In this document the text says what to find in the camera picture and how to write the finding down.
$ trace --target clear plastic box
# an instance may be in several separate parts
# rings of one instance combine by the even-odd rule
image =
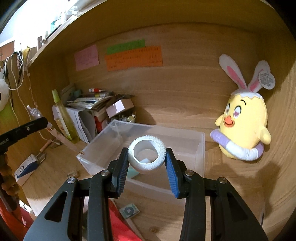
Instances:
[[[85,154],[79,154],[77,158],[89,174],[95,175],[106,169],[110,161],[116,160],[123,147],[129,147],[132,141],[145,135],[162,140],[166,148],[172,148],[176,159],[184,161],[188,169],[204,176],[205,134],[185,129],[114,120],[83,149]],[[142,158],[155,160],[157,154],[146,150],[142,152]],[[185,202],[185,199],[176,199],[173,196],[165,165],[149,174],[127,178],[125,189],[163,202],[182,206]]]

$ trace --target white tape roll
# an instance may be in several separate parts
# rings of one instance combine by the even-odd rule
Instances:
[[[151,163],[144,163],[137,160],[136,156],[142,150],[154,150],[158,157]],[[142,136],[135,139],[128,148],[128,161],[131,166],[141,174],[161,167],[165,161],[165,145],[154,136]]]

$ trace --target plush toy eye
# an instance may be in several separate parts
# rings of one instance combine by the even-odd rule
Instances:
[[[240,113],[242,112],[242,108],[238,105],[233,112],[233,117],[236,119],[239,117]]]
[[[230,104],[228,104],[227,106],[226,106],[226,114],[228,115],[228,112],[229,112],[229,109],[230,109]]]

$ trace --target green bottle cap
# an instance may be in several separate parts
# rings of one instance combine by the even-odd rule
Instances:
[[[60,101],[60,99],[59,99],[59,94],[57,93],[57,90],[56,90],[56,89],[54,89],[54,90],[52,91],[52,96],[54,97],[54,102],[55,102],[55,103],[58,103],[58,102]]]

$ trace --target pink sticky note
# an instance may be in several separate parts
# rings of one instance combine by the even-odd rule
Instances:
[[[100,64],[96,45],[92,45],[74,54],[76,71],[88,69]]]

